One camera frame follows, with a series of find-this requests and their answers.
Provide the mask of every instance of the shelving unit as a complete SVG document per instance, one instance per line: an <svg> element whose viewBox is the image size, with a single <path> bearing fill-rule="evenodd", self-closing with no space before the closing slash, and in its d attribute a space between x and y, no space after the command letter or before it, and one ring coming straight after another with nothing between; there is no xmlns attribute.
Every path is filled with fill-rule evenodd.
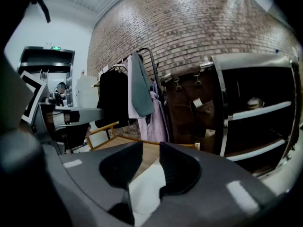
<svg viewBox="0 0 303 227"><path fill-rule="evenodd" d="M291 61L276 54L213 56L223 101L220 156L254 175L274 170L290 149L297 107ZM260 108L247 102L261 99Z"/></svg>
<svg viewBox="0 0 303 227"><path fill-rule="evenodd" d="M267 113L270 113L272 111L288 107L291 104L292 104L292 102L286 101L286 102L271 105L271 106L268 106L268 107L257 108L257 109L253 109L253 110L247 110L247 111L243 111L243 112L239 112L239 113L234 113L233 115L228 117L228 120L229 121L239 120L239 119L245 119L245 118L249 118L249 117L258 116L258 115L261 115L261 114L267 114Z"/></svg>

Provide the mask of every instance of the gray fabric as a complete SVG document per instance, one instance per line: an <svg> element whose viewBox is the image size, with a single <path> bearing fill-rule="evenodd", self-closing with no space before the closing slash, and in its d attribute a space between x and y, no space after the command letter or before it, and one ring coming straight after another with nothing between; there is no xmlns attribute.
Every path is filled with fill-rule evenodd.
<svg viewBox="0 0 303 227"><path fill-rule="evenodd" d="M63 163L79 159L82 164L67 168L67 172L77 185L99 206L109 210L120 203L124 189L111 187L101 176L99 165L106 157L121 151L133 143L79 154L61 155Z"/></svg>
<svg viewBox="0 0 303 227"><path fill-rule="evenodd" d="M62 165L57 152L52 146L44 145L47 170L51 176L54 187L65 205L71 219L72 226L82 227L128 227L129 225L116 219L102 209L95 200L87 196L69 176Z"/></svg>
<svg viewBox="0 0 303 227"><path fill-rule="evenodd" d="M146 221L144 227L229 227L247 218L226 188L239 180L249 186L253 198L262 204L269 203L275 195L263 183L236 163L210 153L169 143L177 150L196 158L202 174L196 185L186 194L164 196L160 206Z"/></svg>
<svg viewBox="0 0 303 227"><path fill-rule="evenodd" d="M132 105L140 117L154 112L149 94L151 82L138 53L132 54Z"/></svg>

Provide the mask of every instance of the white label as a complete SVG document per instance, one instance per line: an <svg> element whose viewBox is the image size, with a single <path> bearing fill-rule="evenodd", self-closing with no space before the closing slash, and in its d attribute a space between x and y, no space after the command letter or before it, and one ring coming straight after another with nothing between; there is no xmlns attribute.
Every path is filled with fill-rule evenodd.
<svg viewBox="0 0 303 227"><path fill-rule="evenodd" d="M103 74L103 71L101 70L101 71L98 73L99 80L100 80L102 74Z"/></svg>
<svg viewBox="0 0 303 227"><path fill-rule="evenodd" d="M259 212L259 205L241 186L240 181L233 181L231 183L228 183L226 187L240 209L242 209L248 216L253 216Z"/></svg>
<svg viewBox="0 0 303 227"><path fill-rule="evenodd" d="M74 161L63 163L63 166L65 168L71 168L73 166L78 166L78 165L81 165L81 164L82 164L82 161L77 159L77 160L74 160Z"/></svg>
<svg viewBox="0 0 303 227"><path fill-rule="evenodd" d="M55 127L61 124L65 124L63 112L61 113L53 112L53 124Z"/></svg>
<svg viewBox="0 0 303 227"><path fill-rule="evenodd" d="M294 52L294 56L296 57L296 58L298 58L298 53L297 53L297 50L292 46L292 50L293 50L293 52Z"/></svg>
<svg viewBox="0 0 303 227"><path fill-rule="evenodd" d="M194 100L194 105L196 106L196 108L202 106L202 102L201 102L200 98L197 98L196 100Z"/></svg>
<svg viewBox="0 0 303 227"><path fill-rule="evenodd" d="M214 135L215 133L216 133L215 130L206 129L206 131L205 131L205 138L211 137L211 136Z"/></svg>
<svg viewBox="0 0 303 227"><path fill-rule="evenodd" d="M103 68L103 73L107 72L108 71L108 65L106 65L104 68Z"/></svg>

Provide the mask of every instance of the white cloth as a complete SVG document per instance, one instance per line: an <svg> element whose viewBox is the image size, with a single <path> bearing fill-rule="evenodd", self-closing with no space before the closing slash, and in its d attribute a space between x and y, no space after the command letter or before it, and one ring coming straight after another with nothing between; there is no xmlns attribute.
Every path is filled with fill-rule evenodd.
<svg viewBox="0 0 303 227"><path fill-rule="evenodd" d="M160 205L159 190L166 185L159 158L129 184L135 227L142 226Z"/></svg>
<svg viewBox="0 0 303 227"><path fill-rule="evenodd" d="M155 93L150 92L150 95L155 112L151 114L151 121L148 125L145 118L138 119L141 139L155 142L166 141L167 130L161 102L155 98Z"/></svg>
<svg viewBox="0 0 303 227"><path fill-rule="evenodd" d="M127 66L127 98L128 98L128 118L138 119L140 118L137 111L132 104L132 56L128 56Z"/></svg>
<svg viewBox="0 0 303 227"><path fill-rule="evenodd" d="M158 87L157 87L156 80L154 80L154 82L153 82L153 91L155 92L155 94L157 94L157 97L158 97L159 93L158 93Z"/></svg>

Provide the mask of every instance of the chair leg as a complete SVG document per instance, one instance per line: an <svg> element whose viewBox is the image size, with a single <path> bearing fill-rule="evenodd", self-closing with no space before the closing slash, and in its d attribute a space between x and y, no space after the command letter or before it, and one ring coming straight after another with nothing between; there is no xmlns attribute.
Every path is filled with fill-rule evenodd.
<svg viewBox="0 0 303 227"><path fill-rule="evenodd" d="M110 130L112 131L113 136L114 136L114 137L116 137L116 132L115 132L114 127L113 127L113 126L112 126L112 127L110 127Z"/></svg>
<svg viewBox="0 0 303 227"><path fill-rule="evenodd" d="M89 145L90 150L93 150L93 146L91 145L89 137L86 137L87 144Z"/></svg>

